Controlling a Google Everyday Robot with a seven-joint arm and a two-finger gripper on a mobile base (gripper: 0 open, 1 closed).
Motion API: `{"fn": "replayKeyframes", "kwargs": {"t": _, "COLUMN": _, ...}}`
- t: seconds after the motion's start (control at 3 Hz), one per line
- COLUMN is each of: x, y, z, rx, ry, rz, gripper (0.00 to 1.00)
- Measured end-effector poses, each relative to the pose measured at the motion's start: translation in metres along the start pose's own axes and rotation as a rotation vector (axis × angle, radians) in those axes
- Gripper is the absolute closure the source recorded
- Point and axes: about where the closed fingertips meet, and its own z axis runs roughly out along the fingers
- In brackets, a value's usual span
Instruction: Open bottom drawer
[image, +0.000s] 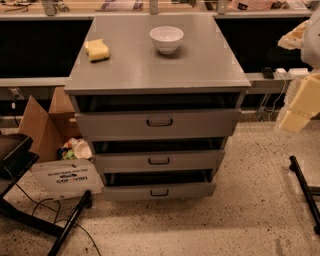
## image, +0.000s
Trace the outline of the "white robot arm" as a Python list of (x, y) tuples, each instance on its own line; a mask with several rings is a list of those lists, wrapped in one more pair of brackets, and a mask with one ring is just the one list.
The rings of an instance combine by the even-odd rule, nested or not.
[(320, 113), (320, 9), (283, 35), (278, 45), (288, 50), (300, 49), (301, 60), (312, 67), (308, 75), (293, 76), (278, 114), (275, 130), (289, 136), (301, 131)]

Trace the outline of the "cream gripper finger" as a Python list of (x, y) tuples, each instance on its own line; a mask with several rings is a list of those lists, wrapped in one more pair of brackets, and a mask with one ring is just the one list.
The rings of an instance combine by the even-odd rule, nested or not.
[(277, 133), (299, 133), (320, 113), (320, 74), (293, 79), (286, 92), (276, 124)]

